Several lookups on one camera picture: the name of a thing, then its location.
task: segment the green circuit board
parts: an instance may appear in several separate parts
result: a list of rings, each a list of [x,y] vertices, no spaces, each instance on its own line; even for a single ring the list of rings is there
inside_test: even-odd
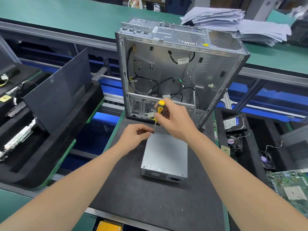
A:
[[[308,218],[308,168],[266,175],[272,189]]]

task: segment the yellow tag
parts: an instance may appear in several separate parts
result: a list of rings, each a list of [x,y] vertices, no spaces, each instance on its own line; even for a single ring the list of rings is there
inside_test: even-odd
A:
[[[101,221],[99,222],[96,231],[122,231],[122,227],[119,225]]]
[[[7,100],[11,99],[12,97],[9,95],[4,95],[3,97],[0,98],[0,101],[6,102]]]
[[[230,156],[230,148],[221,145],[220,149],[221,149],[224,153],[226,153],[228,156]]]

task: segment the yellow wire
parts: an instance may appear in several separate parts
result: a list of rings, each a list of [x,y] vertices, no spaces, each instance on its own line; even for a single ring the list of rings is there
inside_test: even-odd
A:
[[[6,85],[6,83],[7,83],[8,81],[9,81],[9,80],[7,79],[7,80],[5,81],[5,83],[0,84],[0,87],[3,87],[4,85]]]

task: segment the open computer tower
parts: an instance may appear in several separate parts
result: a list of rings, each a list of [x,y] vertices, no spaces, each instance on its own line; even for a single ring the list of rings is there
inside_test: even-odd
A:
[[[201,128],[249,58],[227,32],[134,18],[115,34],[126,115],[139,120],[170,97]]]

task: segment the forearm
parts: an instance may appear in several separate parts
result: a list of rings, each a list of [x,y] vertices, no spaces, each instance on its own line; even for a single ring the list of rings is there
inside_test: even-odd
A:
[[[5,231],[70,231],[93,201],[114,165],[123,155],[115,145],[73,171],[0,224]]]
[[[306,230],[308,220],[287,201],[196,131],[188,145],[242,231]]]

